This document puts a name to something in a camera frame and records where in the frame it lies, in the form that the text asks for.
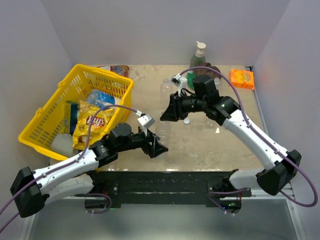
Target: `wooden table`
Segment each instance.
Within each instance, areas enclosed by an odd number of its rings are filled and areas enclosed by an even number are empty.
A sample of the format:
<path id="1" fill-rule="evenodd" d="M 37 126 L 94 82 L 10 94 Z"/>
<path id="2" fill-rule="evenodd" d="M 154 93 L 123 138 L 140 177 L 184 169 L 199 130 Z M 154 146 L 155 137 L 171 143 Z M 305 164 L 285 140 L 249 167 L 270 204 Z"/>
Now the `wooden table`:
<path id="1" fill-rule="evenodd" d="M 229 77 L 231 69 L 244 70 L 244 66 L 217 66 Z M 163 79 L 187 69 L 187 65 L 130 65 L 129 77 L 134 81 L 132 107 L 159 120 L 164 109 L 160 102 L 160 85 Z M 236 96 L 224 80 L 217 89 L 222 96 Z M 262 128 L 253 91 L 237 88 L 247 115 Z M 119 153 L 118 160 L 102 167 L 104 171 L 231 171 L 261 167 L 254 154 L 232 133 L 210 121 L 204 113 L 190 113 L 190 124 L 171 122 L 169 152 L 150 159 L 141 149 Z M 138 121 L 131 114 L 127 123 L 138 131 Z M 150 130 L 155 132 L 154 124 Z"/>

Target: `gray wall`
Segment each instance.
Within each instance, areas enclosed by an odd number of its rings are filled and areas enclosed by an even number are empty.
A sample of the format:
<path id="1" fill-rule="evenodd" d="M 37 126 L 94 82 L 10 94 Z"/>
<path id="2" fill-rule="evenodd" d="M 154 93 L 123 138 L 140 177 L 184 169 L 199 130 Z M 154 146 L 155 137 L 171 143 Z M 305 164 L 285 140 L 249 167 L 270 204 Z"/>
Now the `gray wall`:
<path id="1" fill-rule="evenodd" d="M 253 65 L 290 0 L 41 0 L 75 63 Z"/>
<path id="2" fill-rule="evenodd" d="M 301 167 L 320 193 L 320 1 L 291 0 L 254 65 L 256 89 L 271 137 L 302 154 Z M 296 198 L 311 203 L 306 181 L 297 175 Z M 308 239 L 319 239 L 320 204 L 299 207 Z"/>
<path id="3" fill-rule="evenodd" d="M 18 135 L 57 89 L 72 64 L 39 0 L 4 0 L 0 7 L 0 206 L 10 198 L 17 171 L 47 159 L 18 142 Z M 0 226 L 17 212 L 14 204 Z M 2 233 L 17 239 L 22 219 Z"/>

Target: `orange snack box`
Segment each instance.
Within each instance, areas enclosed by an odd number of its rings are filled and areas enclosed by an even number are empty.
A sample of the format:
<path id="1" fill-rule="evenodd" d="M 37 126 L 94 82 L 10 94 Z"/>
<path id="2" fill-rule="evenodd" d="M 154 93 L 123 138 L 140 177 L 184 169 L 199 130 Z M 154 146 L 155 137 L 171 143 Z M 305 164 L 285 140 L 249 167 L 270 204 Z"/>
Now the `orange snack box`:
<path id="1" fill-rule="evenodd" d="M 252 71 L 231 69 L 230 81 L 237 88 L 255 89 L 254 73 Z"/>

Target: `lays chip bag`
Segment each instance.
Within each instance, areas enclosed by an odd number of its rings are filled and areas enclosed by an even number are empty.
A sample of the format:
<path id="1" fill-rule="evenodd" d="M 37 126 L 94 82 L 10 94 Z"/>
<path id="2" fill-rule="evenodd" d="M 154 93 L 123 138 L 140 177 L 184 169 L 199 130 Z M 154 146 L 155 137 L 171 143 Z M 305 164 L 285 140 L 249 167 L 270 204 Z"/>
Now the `lays chip bag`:
<path id="1" fill-rule="evenodd" d="M 85 148 L 88 140 L 89 124 L 98 110 L 99 107 L 85 101 L 80 101 L 78 120 L 72 135 L 74 149 L 83 150 Z M 114 109 L 110 108 L 105 111 L 100 111 L 95 116 L 90 130 L 89 146 L 100 140 L 105 135 L 104 130 L 106 129 L 113 113 Z"/>

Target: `yellow basket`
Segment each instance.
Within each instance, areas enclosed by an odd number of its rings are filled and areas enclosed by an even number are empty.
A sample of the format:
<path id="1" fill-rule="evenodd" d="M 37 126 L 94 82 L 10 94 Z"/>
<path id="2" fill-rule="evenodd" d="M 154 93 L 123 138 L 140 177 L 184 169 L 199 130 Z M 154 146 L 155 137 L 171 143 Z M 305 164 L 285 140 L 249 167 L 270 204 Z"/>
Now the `yellow basket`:
<path id="1" fill-rule="evenodd" d="M 77 64 L 59 82 L 58 89 L 44 107 L 36 111 L 19 135 L 19 142 L 50 158 L 65 160 L 67 157 L 51 151 L 51 143 L 64 131 L 65 102 L 79 103 L 80 100 L 86 99 L 91 90 L 98 89 L 121 99 L 121 105 L 131 107 L 133 86 L 134 82 L 127 77 L 97 67 Z M 130 110 L 118 107 L 104 133 L 109 133 L 118 123 L 125 122 L 129 114 Z"/>

